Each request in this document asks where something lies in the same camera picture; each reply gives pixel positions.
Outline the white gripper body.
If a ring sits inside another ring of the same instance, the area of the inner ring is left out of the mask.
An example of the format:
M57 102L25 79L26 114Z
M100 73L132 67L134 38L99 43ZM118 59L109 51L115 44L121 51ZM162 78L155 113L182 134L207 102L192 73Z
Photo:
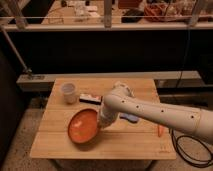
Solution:
M101 106L98 112L97 121L100 128L112 125L118 117L118 112L106 106Z

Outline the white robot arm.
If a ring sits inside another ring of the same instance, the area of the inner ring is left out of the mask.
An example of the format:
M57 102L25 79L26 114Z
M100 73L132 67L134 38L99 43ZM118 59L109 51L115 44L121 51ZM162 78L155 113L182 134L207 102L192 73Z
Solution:
M98 124L106 128L118 113L127 113L213 144L213 111L137 99L124 83L116 82L103 96Z

